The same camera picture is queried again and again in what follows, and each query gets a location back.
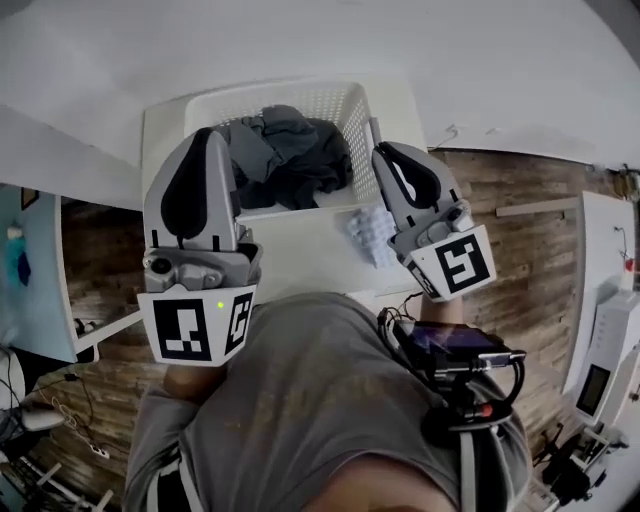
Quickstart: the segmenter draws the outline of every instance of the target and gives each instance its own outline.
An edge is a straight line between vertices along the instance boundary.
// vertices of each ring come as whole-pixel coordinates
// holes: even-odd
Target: white appliance
[[[576,412],[587,425],[609,424],[617,417],[627,393],[612,390],[628,389],[634,372],[619,370],[625,359],[637,359],[638,350],[640,294],[621,290],[597,308],[591,344],[574,391]]]

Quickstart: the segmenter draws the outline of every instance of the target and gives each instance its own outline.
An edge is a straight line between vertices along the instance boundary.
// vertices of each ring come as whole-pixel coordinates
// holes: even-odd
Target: gray t-shirt
[[[490,379],[477,391],[502,396]],[[205,510],[301,510],[363,454],[414,466],[459,504],[459,450],[420,432],[439,402],[390,358],[355,301],[310,294],[258,307],[246,347],[201,407],[157,386],[143,397],[125,507],[141,507],[154,460],[176,440]],[[514,417],[504,427],[501,439],[474,434],[479,511],[510,509],[528,481],[522,425]]]

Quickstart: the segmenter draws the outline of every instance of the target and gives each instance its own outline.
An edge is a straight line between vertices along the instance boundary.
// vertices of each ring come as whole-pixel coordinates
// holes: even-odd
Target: display screen
[[[496,343],[487,338],[479,329],[459,325],[425,326],[416,324],[410,334],[414,343],[427,352],[433,345],[437,345],[445,352],[454,352],[456,349],[491,351],[496,348]]]
[[[587,380],[584,383],[580,398],[578,399],[578,409],[587,413],[589,416],[595,415],[610,376],[611,372],[609,370],[600,368],[595,364],[591,365]]]

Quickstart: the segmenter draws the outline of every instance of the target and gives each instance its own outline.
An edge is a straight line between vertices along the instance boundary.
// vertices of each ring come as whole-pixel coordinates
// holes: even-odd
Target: gray cloth
[[[420,432],[440,398],[391,360],[369,311],[334,294],[292,297],[258,308],[249,336],[202,407],[159,387],[145,394],[126,510],[141,509],[153,469],[176,441],[205,510],[301,510],[363,454],[423,471],[459,504],[459,450],[431,445]],[[476,390],[501,396],[490,379]],[[509,510],[528,481],[520,421],[513,418],[504,432],[474,439],[479,511]]]
[[[351,181],[349,145],[330,121],[275,105],[214,129],[229,145],[242,208],[317,208],[316,191],[329,194]]]
[[[229,144],[233,163],[251,181],[264,183],[293,157],[318,141],[316,130],[295,108],[275,105],[262,116],[235,119],[215,128]]]

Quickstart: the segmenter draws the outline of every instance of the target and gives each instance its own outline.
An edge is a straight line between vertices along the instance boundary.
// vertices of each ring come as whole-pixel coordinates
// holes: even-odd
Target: white cloth
[[[391,213],[382,204],[361,208],[347,222],[347,232],[371,258],[376,268],[393,265],[395,253],[387,241],[396,233]]]

